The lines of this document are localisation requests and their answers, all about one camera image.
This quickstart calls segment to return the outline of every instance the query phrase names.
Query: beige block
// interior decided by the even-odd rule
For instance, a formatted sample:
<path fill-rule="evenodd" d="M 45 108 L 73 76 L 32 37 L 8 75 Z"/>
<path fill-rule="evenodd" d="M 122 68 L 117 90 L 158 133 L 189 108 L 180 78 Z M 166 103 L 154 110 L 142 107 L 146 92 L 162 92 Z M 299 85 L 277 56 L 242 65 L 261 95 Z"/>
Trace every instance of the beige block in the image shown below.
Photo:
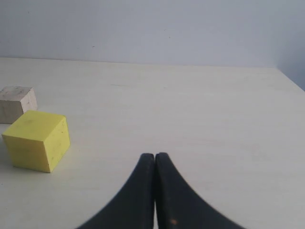
<path fill-rule="evenodd" d="M 12 124 L 28 110 L 37 110 L 31 87 L 5 87 L 0 91 L 0 123 Z"/>

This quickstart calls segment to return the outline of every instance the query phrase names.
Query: white wall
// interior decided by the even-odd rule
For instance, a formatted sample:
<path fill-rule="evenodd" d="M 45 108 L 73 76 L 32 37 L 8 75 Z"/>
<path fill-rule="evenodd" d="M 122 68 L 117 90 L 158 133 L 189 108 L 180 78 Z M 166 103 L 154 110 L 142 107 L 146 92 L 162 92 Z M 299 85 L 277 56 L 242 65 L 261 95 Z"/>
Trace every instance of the white wall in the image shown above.
<path fill-rule="evenodd" d="M 304 43 L 305 0 L 0 1 L 6 57 L 289 69 Z"/>

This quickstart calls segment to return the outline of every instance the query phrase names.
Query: yellow cube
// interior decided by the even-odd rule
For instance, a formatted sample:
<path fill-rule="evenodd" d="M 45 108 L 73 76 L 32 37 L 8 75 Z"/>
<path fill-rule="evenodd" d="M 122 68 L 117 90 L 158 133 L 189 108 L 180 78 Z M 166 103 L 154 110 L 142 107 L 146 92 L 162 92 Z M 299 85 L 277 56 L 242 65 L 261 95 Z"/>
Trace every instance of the yellow cube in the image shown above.
<path fill-rule="evenodd" d="M 66 117 L 27 111 L 2 134 L 16 167 L 50 173 L 70 146 Z"/>

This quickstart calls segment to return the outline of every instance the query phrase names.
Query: table surface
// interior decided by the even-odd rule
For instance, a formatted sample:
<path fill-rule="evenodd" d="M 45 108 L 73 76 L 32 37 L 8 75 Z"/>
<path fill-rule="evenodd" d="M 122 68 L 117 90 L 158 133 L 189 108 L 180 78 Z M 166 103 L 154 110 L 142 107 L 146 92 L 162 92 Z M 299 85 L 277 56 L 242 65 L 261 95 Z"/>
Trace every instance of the table surface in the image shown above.
<path fill-rule="evenodd" d="M 248 229 L 305 228 L 305 94 L 277 69 L 0 58 L 0 83 L 34 87 L 71 137 L 51 174 L 12 167 L 0 140 L 2 229 L 77 227 L 144 152 Z"/>

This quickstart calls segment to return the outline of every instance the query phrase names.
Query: cube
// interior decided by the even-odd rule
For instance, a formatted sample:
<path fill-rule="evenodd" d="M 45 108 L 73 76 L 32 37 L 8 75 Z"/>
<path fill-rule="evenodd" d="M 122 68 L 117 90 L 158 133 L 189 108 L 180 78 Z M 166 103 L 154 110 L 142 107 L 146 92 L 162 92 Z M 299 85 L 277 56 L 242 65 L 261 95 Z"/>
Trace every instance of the cube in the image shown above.
<path fill-rule="evenodd" d="M 5 87 L 0 91 L 0 123 L 12 124 L 28 110 L 37 110 L 31 87 Z"/>
<path fill-rule="evenodd" d="M 27 111 L 2 134 L 15 167 L 50 173 L 70 146 L 66 117 Z"/>

